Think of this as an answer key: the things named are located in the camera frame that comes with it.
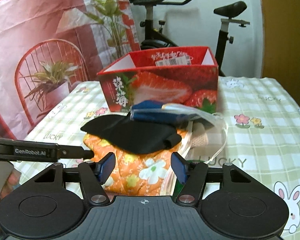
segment cardboard box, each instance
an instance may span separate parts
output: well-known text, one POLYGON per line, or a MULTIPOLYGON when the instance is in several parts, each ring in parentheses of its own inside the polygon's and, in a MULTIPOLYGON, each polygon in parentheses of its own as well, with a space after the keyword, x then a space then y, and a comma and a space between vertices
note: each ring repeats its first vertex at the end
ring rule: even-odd
POLYGON ((209 47, 130 52, 98 73, 112 112, 129 112, 144 100, 216 111, 218 65, 209 47))

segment white wall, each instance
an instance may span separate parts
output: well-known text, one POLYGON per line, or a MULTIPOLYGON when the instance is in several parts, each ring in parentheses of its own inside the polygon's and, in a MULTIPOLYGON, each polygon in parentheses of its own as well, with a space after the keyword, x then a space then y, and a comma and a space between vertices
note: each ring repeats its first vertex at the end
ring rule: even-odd
MULTIPOLYGON (((205 45, 215 52, 221 16, 215 15, 215 8, 239 0, 192 0, 184 6, 154 7, 154 25, 158 20, 166 20, 163 34, 179 46, 205 45)), ((260 77, 263 53, 263 31, 260 0, 242 0, 248 8, 238 17, 250 21, 251 25, 241 28, 237 24, 229 26, 229 36, 234 43, 227 44, 222 70, 227 76, 260 77)), ((139 26, 146 17, 143 6, 132 5, 132 14, 136 23, 138 38, 144 40, 144 28, 139 26)))

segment tablecloth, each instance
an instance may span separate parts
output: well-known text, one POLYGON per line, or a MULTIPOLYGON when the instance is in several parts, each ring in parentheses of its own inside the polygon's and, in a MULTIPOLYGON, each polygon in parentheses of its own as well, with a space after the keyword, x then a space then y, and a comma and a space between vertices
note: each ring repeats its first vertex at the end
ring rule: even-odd
MULTIPOLYGON (((300 107, 274 79, 220 77, 217 111, 229 124, 228 139, 225 149, 209 165, 220 167, 231 162, 282 197, 290 210, 282 237, 300 240, 300 107)), ((87 149, 80 127, 107 113, 100 84, 84 82, 26 140, 87 149)), ((65 167, 77 165, 76 160, 60 161, 65 167)), ((22 172, 22 184, 49 164, 14 165, 22 172)), ((81 196, 78 185, 68 184, 67 188, 81 196)), ((217 185, 208 186, 205 195, 216 189, 217 185)))

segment exercise bike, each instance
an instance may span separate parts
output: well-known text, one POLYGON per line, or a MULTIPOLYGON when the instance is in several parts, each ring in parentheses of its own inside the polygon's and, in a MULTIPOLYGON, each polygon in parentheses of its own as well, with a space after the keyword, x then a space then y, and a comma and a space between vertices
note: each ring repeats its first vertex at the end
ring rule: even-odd
MULTIPOLYGON (((164 0, 129 0, 134 5, 143 5, 146 7, 146 20, 140 22, 140 27, 145 28, 145 40, 141 43, 141 49, 155 49, 166 47, 177 47, 178 45, 171 41, 168 37, 162 34, 165 21, 159 20, 159 31, 154 29, 153 25, 153 7, 157 5, 185 5, 192 0, 185 0, 183 2, 164 2, 164 0)), ((230 23, 239 24, 240 27, 246 27, 250 22, 244 20, 233 19, 238 17, 244 10, 247 9, 247 5, 243 1, 235 2, 223 7, 214 9, 214 14, 224 16, 227 18, 221 19, 221 28, 219 31, 217 49, 215 58, 219 66, 219 75, 225 76, 221 70, 223 57, 225 54, 226 44, 229 41, 233 44, 234 37, 228 37, 228 28, 230 23)))

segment crosshair symbol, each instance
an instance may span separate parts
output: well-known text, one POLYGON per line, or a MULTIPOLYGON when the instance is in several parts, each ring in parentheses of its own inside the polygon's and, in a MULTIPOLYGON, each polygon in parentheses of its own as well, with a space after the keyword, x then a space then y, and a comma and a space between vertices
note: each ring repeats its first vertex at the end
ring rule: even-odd
POLYGON ((143 205, 145 205, 145 204, 148 204, 150 201, 147 200, 147 199, 143 199, 143 200, 141 200, 139 202, 141 202, 143 205))

